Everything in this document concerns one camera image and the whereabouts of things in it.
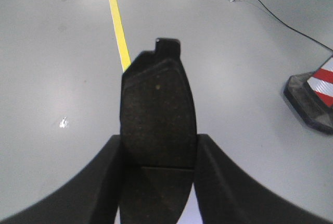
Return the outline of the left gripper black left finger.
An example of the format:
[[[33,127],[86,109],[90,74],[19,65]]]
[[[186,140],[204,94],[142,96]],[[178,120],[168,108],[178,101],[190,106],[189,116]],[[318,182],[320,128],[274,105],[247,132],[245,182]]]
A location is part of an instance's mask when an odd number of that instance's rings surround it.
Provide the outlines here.
[[[70,181],[2,223],[114,223],[121,182],[122,145],[113,135]]]

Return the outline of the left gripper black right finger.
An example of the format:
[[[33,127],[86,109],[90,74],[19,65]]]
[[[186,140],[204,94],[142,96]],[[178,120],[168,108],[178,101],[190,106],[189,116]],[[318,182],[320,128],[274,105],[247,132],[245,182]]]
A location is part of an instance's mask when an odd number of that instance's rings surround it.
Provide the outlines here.
[[[194,186],[203,223],[328,223],[283,199],[199,134]]]

